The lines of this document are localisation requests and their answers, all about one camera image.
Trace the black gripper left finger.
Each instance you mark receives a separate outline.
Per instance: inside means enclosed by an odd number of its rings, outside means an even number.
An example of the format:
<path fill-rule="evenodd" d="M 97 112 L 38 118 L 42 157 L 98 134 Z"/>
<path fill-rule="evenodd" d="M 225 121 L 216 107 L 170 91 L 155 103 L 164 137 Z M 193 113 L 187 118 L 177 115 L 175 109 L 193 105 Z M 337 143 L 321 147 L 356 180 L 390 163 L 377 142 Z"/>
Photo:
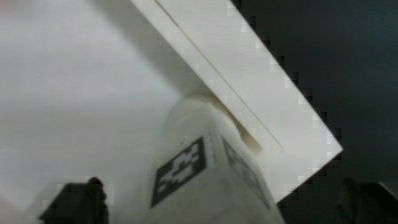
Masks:
<path fill-rule="evenodd" d="M 40 216 L 45 224 L 109 224 L 104 182 L 68 183 Z"/>

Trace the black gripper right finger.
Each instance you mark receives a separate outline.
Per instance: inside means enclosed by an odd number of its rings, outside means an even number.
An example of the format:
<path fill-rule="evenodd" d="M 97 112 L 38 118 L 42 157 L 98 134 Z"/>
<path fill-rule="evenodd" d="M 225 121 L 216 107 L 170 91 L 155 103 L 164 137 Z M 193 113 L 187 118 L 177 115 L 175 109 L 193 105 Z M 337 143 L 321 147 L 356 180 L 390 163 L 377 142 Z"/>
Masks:
<path fill-rule="evenodd" d="M 398 224 L 398 182 L 344 179 L 335 224 Z"/>

